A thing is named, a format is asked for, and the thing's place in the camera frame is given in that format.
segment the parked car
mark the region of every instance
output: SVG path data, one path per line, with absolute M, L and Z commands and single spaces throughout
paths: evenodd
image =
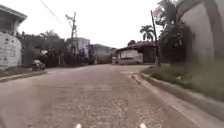
M 34 60 L 32 64 L 32 70 L 33 71 L 45 70 L 45 64 L 42 63 L 40 60 Z

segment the street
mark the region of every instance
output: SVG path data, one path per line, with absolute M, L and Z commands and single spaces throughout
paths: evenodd
M 146 66 L 51 69 L 0 83 L 2 128 L 196 128 L 128 72 Z

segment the concrete curb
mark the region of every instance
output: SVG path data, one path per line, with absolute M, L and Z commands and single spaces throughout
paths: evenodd
M 3 77 L 0 78 L 0 82 L 8 82 L 11 80 L 17 80 L 17 79 L 22 79 L 22 78 L 28 78 L 32 76 L 37 76 L 37 75 L 42 75 L 46 74 L 47 71 L 38 71 L 38 72 L 33 72 L 33 73 L 27 73 L 27 74 L 20 74 L 20 75 L 14 75 L 14 76 L 9 76 L 9 77 Z
M 160 89 L 173 94 L 179 99 L 193 104 L 199 109 L 224 121 L 224 103 L 207 98 L 202 94 L 183 89 L 177 85 L 154 79 L 146 74 L 140 74 L 140 76 L 152 85 L 155 85 L 156 87 L 159 87 Z

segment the sky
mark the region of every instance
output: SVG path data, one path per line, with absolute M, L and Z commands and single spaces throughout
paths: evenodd
M 76 12 L 78 37 L 92 44 L 125 47 L 130 40 L 142 40 L 141 26 L 151 25 L 150 11 L 160 0 L 42 0 L 58 17 L 45 8 L 41 0 L 1 0 L 1 4 L 28 16 L 19 32 L 39 34 L 54 30 L 61 38 L 71 36 L 65 14 Z

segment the white house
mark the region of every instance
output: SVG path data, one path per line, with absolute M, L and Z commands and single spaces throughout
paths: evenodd
M 89 45 L 89 39 L 78 37 L 78 50 L 83 50 L 87 58 L 89 58 Z
M 21 65 L 22 44 L 16 37 L 26 15 L 0 5 L 0 69 Z

